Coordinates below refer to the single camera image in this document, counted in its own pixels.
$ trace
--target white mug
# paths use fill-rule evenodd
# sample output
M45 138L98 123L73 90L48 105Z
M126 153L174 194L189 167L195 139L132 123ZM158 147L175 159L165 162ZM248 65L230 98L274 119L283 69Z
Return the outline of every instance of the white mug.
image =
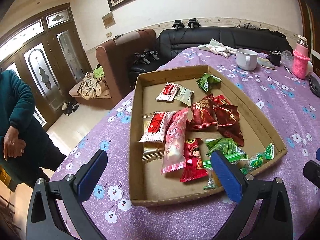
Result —
M257 67L257 52L250 49L237 49L236 56L239 68L252 71Z

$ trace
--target red snack package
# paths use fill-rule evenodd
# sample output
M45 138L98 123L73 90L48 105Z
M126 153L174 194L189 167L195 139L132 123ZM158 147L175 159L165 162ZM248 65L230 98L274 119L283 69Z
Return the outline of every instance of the red snack package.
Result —
M231 105L230 102L223 96L219 95L213 99L213 104L215 106L221 106L221 105Z
M184 144L184 157L187 160L187 165L184 169L180 182L187 182L194 179L199 179L208 175L203 168L201 155L199 152L199 138L186 140Z
M161 173L175 171L186 166L183 156L186 122L189 108L182 109L171 118L165 137L164 156Z
M218 131L227 138L232 138L238 145L244 145L244 140L239 123L237 106L221 105L214 108L218 120Z
M217 121L213 117L213 99L214 96L210 94L191 105L193 117L188 126L190 131L203 130L209 126L217 125Z

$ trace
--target pink snack package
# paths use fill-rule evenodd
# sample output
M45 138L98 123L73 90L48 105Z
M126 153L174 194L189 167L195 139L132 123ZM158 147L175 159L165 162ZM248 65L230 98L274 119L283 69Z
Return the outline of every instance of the pink snack package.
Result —
M180 85L174 83L167 83L161 91L156 100L172 101L178 92Z
M187 164L186 158L183 156L183 151L188 110L188 107L182 109L171 118L165 138L161 173L184 168Z
M148 129L139 142L163 143L165 132L175 112L155 112Z

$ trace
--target person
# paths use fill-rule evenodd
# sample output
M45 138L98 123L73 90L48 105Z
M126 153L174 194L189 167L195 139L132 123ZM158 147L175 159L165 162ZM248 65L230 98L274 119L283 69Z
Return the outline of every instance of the person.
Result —
M0 165L14 182L31 188L38 178L49 181L40 167L55 171L66 158L34 111L30 87L13 70L0 70Z

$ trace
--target metal screw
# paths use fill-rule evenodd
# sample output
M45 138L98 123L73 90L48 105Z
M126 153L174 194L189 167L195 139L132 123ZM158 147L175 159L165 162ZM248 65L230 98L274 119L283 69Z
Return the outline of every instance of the metal screw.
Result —
M277 183L282 183L283 180L282 180L280 177L276 177L276 182L277 182Z
M250 174L250 173L248 173L248 174L245 175L245 179L246 179L246 180L253 180L253 178L254 178L253 175Z
M73 179L73 175L72 174L68 174L67 176L64 177L67 181L72 180Z
M42 178L39 178L39 179L37 179L37 181L36 181L37 184L41 184L42 182L43 182L43 179L42 179Z

